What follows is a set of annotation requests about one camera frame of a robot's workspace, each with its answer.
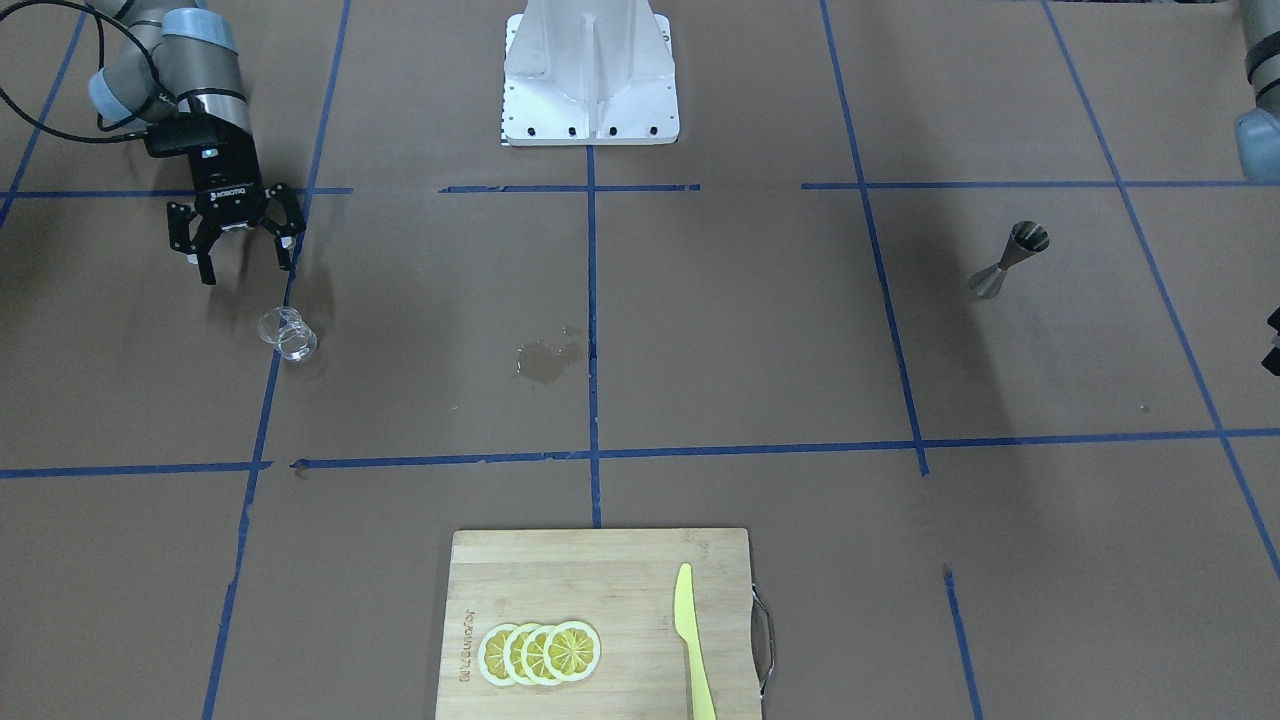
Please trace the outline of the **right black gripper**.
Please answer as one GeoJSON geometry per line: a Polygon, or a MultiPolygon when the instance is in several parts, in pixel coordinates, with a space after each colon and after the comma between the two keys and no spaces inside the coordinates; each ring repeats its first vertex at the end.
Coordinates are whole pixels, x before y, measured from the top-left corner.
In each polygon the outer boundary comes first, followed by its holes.
{"type": "Polygon", "coordinates": [[[274,237],[278,266],[293,272],[293,250],[306,232],[298,193],[284,183],[265,190],[256,145],[221,118],[186,119],[186,156],[195,205],[166,204],[169,245],[193,261],[204,284],[218,282],[211,251],[223,229],[262,225],[274,237]]]}

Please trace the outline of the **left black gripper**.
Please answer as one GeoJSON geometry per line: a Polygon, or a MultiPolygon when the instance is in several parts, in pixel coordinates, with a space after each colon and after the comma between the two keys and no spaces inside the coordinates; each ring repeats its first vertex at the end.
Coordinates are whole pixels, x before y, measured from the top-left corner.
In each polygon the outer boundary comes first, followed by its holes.
{"type": "Polygon", "coordinates": [[[1262,359],[1262,366],[1275,377],[1280,377],[1280,307],[1276,307],[1267,319],[1268,327],[1275,332],[1272,346],[1262,359]]]}

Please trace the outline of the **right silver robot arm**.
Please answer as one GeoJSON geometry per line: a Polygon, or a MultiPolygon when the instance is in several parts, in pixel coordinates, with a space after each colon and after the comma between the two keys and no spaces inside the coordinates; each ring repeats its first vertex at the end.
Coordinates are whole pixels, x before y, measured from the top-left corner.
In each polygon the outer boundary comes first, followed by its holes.
{"type": "Polygon", "coordinates": [[[205,1],[91,1],[119,24],[116,60],[90,78],[88,92],[108,129],[138,131],[151,158],[186,158],[191,204],[169,202],[169,245],[200,272],[216,277],[210,252],[229,231],[262,227],[274,237],[280,269],[306,229],[297,193],[265,186],[250,123],[239,50],[228,20],[205,1]]]}

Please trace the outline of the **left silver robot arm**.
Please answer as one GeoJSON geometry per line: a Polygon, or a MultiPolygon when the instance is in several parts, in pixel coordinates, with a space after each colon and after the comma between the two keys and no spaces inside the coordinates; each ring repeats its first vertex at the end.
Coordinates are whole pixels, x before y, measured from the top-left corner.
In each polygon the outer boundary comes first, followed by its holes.
{"type": "Polygon", "coordinates": [[[1235,120],[1239,163],[1256,183],[1279,182],[1279,3],[1239,1],[1244,69],[1254,108],[1235,120]]]}

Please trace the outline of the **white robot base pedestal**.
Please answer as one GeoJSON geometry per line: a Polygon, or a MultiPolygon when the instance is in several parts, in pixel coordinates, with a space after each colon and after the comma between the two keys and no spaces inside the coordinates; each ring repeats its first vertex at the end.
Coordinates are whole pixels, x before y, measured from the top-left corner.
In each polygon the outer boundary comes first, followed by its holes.
{"type": "Polygon", "coordinates": [[[672,26],[649,1],[530,1],[504,41],[503,145],[678,141],[672,26]]]}

